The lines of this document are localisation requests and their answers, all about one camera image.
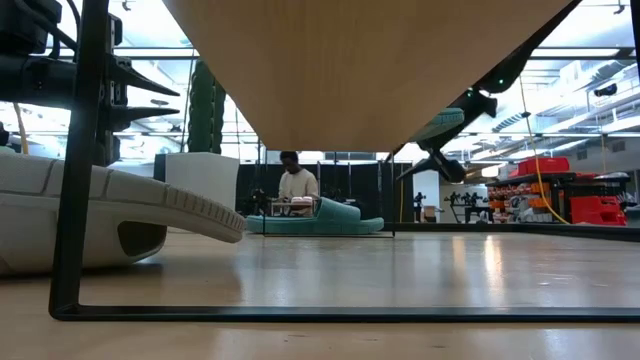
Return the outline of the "green cactus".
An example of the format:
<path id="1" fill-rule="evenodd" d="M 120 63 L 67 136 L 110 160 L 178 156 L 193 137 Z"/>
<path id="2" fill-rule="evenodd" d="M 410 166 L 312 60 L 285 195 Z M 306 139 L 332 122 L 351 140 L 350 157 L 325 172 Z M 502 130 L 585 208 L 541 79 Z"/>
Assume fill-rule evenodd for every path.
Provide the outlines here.
<path id="1" fill-rule="evenodd" d="M 190 152 L 221 154 L 226 90 L 202 59 L 195 63 L 189 92 L 187 145 Z"/>

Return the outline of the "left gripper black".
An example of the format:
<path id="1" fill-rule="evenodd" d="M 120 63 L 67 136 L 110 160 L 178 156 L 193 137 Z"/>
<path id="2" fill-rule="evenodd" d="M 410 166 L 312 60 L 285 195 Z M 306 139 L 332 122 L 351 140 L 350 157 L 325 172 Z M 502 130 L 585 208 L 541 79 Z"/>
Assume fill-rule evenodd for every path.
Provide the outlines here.
<path id="1" fill-rule="evenodd" d="M 75 73 L 76 66 L 69 62 L 0 53 L 0 100 L 69 109 Z M 139 73 L 129 58 L 111 55 L 112 80 L 107 78 L 108 74 L 105 70 L 101 79 L 100 115 L 94 145 L 93 162 L 99 166 L 120 159 L 120 140 L 114 136 L 115 132 L 126 130 L 134 120 L 179 113 L 170 108 L 123 106 L 123 84 L 168 96 L 179 95 Z"/>

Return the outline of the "grey slide sandal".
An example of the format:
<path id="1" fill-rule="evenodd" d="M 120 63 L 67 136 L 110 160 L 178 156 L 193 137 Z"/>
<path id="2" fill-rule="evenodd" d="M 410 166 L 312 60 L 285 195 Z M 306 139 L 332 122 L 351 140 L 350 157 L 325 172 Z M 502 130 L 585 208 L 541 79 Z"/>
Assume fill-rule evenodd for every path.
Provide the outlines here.
<path id="1" fill-rule="evenodd" d="M 0 276 L 53 267 L 64 163 L 0 154 Z M 246 220 L 212 199 L 119 170 L 92 169 L 82 264 L 127 266 L 157 253 L 170 227 L 226 243 Z"/>

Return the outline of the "black partition screen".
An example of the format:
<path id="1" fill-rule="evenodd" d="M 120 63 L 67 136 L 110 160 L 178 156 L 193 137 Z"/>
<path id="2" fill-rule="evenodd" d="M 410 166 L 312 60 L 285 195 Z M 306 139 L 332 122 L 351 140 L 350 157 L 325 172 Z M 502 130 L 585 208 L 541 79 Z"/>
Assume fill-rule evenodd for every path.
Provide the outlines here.
<path id="1" fill-rule="evenodd" d="M 365 219 L 382 217 L 387 222 L 412 222 L 413 180 L 393 182 L 411 167 L 409 163 L 307 164 L 305 168 L 318 180 L 322 196 L 339 202 L 354 201 Z M 284 168 L 281 165 L 242 165 L 236 186 L 235 209 L 251 215 L 256 206 L 252 195 L 256 190 L 275 198 Z"/>

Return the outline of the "teal slide sandal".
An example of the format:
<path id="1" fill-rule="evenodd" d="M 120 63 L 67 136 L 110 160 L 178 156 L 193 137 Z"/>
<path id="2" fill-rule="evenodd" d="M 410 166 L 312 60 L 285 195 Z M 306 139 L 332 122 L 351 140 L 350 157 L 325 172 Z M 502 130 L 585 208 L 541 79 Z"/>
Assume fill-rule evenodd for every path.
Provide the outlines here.
<path id="1" fill-rule="evenodd" d="M 369 235 L 384 228 L 382 217 L 362 219 L 358 207 L 319 198 L 310 217 L 261 216 L 246 218 L 246 230 L 276 235 Z"/>
<path id="2" fill-rule="evenodd" d="M 465 115 L 462 109 L 446 108 L 416 132 L 409 141 L 419 142 L 430 139 L 460 125 L 464 119 Z"/>

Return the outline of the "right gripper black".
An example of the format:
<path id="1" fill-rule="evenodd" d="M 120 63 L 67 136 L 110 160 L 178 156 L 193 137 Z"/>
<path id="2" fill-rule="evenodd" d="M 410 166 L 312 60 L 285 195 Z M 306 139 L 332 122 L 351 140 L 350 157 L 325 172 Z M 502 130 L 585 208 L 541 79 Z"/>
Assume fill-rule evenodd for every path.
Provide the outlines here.
<path id="1" fill-rule="evenodd" d="M 460 109 L 464 113 L 464 120 L 440 134 L 418 141 L 417 144 L 422 150 L 440 149 L 481 115 L 487 114 L 495 118 L 497 105 L 496 98 L 485 96 L 477 90 L 467 90 L 447 106 L 447 108 Z M 466 178 L 466 170 L 457 160 L 448 160 L 439 150 L 433 150 L 427 159 L 420 160 L 402 172 L 396 180 L 401 181 L 424 171 L 436 171 L 450 183 L 460 183 Z"/>

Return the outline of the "black table frame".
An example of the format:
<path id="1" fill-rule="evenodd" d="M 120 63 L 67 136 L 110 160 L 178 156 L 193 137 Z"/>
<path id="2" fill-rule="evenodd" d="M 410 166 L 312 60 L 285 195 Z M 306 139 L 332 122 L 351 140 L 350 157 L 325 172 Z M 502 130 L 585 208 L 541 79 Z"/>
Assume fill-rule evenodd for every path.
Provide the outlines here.
<path id="1" fill-rule="evenodd" d="M 456 224 L 456 223 L 391 223 L 384 231 L 395 232 L 482 232 L 482 233 L 530 233 L 607 241 L 640 243 L 640 228 L 597 225 L 562 224 Z"/>

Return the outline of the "red storage bin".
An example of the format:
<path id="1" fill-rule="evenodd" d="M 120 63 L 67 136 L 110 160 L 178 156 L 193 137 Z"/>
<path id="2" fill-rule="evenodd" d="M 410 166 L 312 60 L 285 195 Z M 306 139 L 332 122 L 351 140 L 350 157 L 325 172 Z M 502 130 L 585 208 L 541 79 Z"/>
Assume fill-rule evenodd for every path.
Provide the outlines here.
<path id="1" fill-rule="evenodd" d="M 615 196 L 581 196 L 570 198 L 573 224 L 626 226 L 627 219 Z"/>

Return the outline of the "wooden shelf with black frame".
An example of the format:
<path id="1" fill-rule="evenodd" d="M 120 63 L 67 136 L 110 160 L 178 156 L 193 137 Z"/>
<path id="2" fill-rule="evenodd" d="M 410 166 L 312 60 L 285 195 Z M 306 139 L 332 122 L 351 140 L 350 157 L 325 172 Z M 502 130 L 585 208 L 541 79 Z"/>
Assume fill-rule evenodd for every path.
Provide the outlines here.
<path id="1" fill-rule="evenodd" d="M 569 0 L 164 0 L 271 149 L 385 151 Z M 88 306 L 79 301 L 109 0 L 83 0 L 49 312 L 61 321 L 640 323 L 640 308 Z"/>

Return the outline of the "person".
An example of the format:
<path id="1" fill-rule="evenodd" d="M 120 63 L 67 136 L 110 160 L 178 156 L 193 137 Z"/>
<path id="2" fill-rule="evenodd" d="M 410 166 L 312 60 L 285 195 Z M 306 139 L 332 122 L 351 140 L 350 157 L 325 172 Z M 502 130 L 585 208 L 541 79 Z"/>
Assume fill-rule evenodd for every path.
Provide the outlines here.
<path id="1" fill-rule="evenodd" d="M 280 161 L 285 171 L 279 182 L 279 200 L 291 202 L 295 197 L 319 197 L 316 177 L 299 164 L 295 151 L 281 151 Z"/>

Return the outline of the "red plastic crate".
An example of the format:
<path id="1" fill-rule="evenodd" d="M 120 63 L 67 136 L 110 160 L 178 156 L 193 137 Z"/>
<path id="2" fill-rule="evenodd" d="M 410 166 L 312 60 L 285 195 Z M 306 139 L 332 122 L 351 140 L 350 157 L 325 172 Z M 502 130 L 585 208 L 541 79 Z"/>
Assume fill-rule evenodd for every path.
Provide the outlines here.
<path id="1" fill-rule="evenodd" d="M 526 176 L 537 172 L 557 174 L 569 171 L 570 164 L 566 157 L 530 157 L 517 164 L 513 176 Z"/>

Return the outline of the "white hexagonal plant pot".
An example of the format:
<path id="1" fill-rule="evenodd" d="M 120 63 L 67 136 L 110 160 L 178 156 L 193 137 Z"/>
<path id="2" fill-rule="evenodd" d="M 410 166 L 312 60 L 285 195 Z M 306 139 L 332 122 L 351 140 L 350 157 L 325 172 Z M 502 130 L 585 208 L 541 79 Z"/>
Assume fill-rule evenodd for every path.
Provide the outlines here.
<path id="1" fill-rule="evenodd" d="M 239 167 L 238 159 L 215 153 L 157 154 L 153 178 L 234 210 Z"/>

